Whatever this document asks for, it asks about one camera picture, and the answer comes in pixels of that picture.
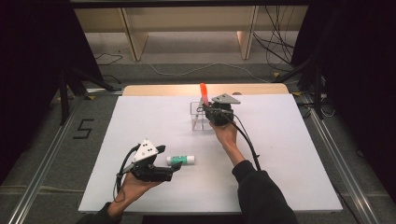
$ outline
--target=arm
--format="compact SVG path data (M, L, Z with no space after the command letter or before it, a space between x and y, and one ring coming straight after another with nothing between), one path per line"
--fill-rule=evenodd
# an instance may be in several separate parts
M239 151L235 127L210 125L233 163L233 175L239 184L239 205L246 223L298 223L282 191L267 172L256 171Z
M137 180L131 173L126 174L119 194L112 203L106 205L95 215L82 217L77 224L116 224L120 223L123 211L146 191L161 184L161 182L143 182Z

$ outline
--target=hand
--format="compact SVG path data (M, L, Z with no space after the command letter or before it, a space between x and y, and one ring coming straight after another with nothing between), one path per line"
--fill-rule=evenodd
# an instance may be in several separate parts
M144 182L136 179L130 172L125 175L119 194L107 208L108 214L117 218L134 201L139 199L146 191L160 185L162 182Z
M235 166L239 162L244 161L245 158L236 145L236 128L231 123L228 123L224 126L216 126L212 122L209 122L209 124L215 131L216 137L218 138L233 165Z
M236 132L235 127L228 123L224 126L216 126L212 122L209 122L210 126L216 133L216 137L225 150L235 148L236 146Z

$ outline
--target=black sleeve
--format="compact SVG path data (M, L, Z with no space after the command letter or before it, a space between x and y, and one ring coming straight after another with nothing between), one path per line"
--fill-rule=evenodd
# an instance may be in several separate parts
M107 208L110 203L106 203L105 206L96 214L88 214L79 219L77 224L120 224L121 217L119 219L113 219L108 215Z
M238 199L245 223L298 223L282 191L265 171L256 171L250 161L233 168L238 181Z

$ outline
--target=orange object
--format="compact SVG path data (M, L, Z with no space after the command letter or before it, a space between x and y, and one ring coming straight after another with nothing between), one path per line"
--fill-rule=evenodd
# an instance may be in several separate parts
M201 82L199 84L201 88L201 95L202 95L202 100L204 101L204 104L209 106L209 101L207 100L207 89L206 89L206 84L204 82Z

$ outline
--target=glue stick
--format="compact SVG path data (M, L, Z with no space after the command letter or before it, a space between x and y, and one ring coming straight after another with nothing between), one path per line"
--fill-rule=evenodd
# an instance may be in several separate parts
M173 165L180 161L182 162L183 165L193 165L195 162L195 157L194 156L166 157L166 163L168 163L168 165Z

